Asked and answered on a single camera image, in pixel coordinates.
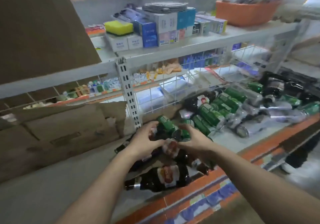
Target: bottle label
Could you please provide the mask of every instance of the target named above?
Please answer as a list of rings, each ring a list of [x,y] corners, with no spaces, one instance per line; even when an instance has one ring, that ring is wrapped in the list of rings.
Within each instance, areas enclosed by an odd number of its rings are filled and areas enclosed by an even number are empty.
[[[205,103],[209,103],[209,98],[204,96],[204,95],[200,95],[197,97],[198,101],[197,101],[197,107],[199,108],[201,105],[205,104]]]
[[[180,171],[177,165],[158,168],[158,178],[160,183],[164,184],[166,188],[176,186],[179,176]]]
[[[191,167],[192,168],[197,168],[200,164],[202,164],[200,159],[195,159],[192,163],[191,163]]]
[[[179,148],[177,141],[175,139],[166,139],[165,144],[162,146],[162,151],[164,154],[170,156],[171,158],[176,158],[179,153]]]
[[[277,80],[275,78],[269,78],[268,87],[278,88],[280,91],[285,89],[285,84],[283,81]]]

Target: price tag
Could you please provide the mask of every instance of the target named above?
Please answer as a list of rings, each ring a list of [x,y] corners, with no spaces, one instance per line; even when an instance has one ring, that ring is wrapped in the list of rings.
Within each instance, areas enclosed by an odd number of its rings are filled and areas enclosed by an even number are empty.
[[[218,210],[220,210],[221,209],[221,205],[220,204],[217,204],[217,205],[215,205],[214,207],[212,207],[212,209],[213,209],[213,211],[218,211]]]

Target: cardboard box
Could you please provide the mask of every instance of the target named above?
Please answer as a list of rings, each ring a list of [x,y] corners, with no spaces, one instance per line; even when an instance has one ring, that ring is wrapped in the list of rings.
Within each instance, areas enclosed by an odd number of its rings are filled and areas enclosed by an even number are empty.
[[[178,12],[177,29],[183,29],[189,26],[193,26],[195,23],[196,9],[187,8],[182,12]]]
[[[13,113],[21,125],[0,130],[0,182],[100,147],[135,130],[132,120],[126,119],[124,101]]]
[[[105,35],[113,52],[126,51],[129,49],[127,36],[115,36],[110,33],[106,33]]]
[[[129,50],[143,48],[143,41],[141,36],[136,34],[128,35],[127,40],[128,40]]]
[[[141,7],[136,8],[137,12],[143,14],[147,19],[154,21],[157,25],[158,34],[177,30],[178,13],[152,13],[142,10]]]

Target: brown glass bottle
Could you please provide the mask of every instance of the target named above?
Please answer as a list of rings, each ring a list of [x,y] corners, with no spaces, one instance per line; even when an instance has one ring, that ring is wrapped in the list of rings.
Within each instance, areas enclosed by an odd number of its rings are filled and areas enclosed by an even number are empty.
[[[161,192],[180,188],[190,183],[190,176],[186,165],[178,164],[152,168],[148,172],[124,182],[126,190],[139,189]]]
[[[166,143],[162,146],[162,151],[178,164],[188,165],[205,175],[209,174],[209,167],[185,150],[178,148],[177,141],[173,138],[166,139]]]

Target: orange basket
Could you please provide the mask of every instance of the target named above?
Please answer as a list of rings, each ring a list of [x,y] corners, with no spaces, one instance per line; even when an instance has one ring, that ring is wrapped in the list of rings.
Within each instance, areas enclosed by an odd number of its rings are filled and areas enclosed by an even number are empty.
[[[258,4],[237,4],[216,2],[216,18],[228,20],[228,24],[238,27],[267,23],[272,19],[280,1]]]

